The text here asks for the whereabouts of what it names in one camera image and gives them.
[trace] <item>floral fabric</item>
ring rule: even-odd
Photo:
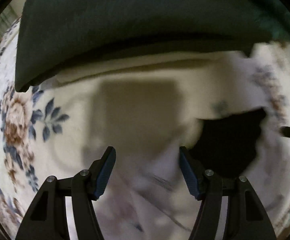
[[[150,64],[142,57],[132,68],[128,59],[123,69],[120,60],[116,69],[110,63],[109,73],[80,75],[91,63],[17,93],[18,29],[19,21],[0,44],[0,223],[11,238],[46,177],[75,175],[108,145],[117,161],[104,196],[94,203],[105,239],[188,238],[200,203],[180,174],[178,147],[197,140],[198,119],[258,107],[267,118],[258,158],[245,175],[277,235],[284,230],[290,139],[282,139],[279,128],[290,126],[290,66],[277,44],[257,45],[251,58],[224,52],[175,60],[175,54],[154,64],[152,56]],[[72,218],[69,230],[74,232]]]

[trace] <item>ribbed blue pad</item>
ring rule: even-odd
[[[96,180],[96,189],[94,191],[94,196],[98,199],[105,192],[110,174],[114,168],[116,162],[116,151],[113,148],[110,154],[108,155],[107,160],[105,161],[98,177]]]
[[[197,178],[182,151],[180,151],[180,168],[183,173],[183,177],[185,179],[189,193],[197,199],[199,196]]]

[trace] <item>white fabric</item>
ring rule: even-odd
[[[94,202],[104,238],[187,239],[200,203],[178,168],[179,146],[196,142],[198,119],[261,106],[268,117],[245,175],[281,230],[276,225],[290,205],[290,139],[278,129],[290,126],[290,69],[278,63],[277,45],[257,45],[251,58],[219,52],[122,59],[95,76],[93,64],[78,66],[13,93],[18,27],[0,45],[1,53],[8,43],[0,56],[0,220],[12,238],[47,176],[71,177],[111,145],[117,161]]]

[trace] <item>brown flower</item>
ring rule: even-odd
[[[6,93],[6,123],[4,136],[9,146],[19,146],[24,144],[27,138],[28,126],[31,118],[31,101],[28,93]]]

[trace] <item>dark green object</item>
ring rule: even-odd
[[[27,0],[15,88],[26,91],[77,61],[171,51],[248,54],[254,43],[271,40],[290,41],[290,13],[279,0]]]

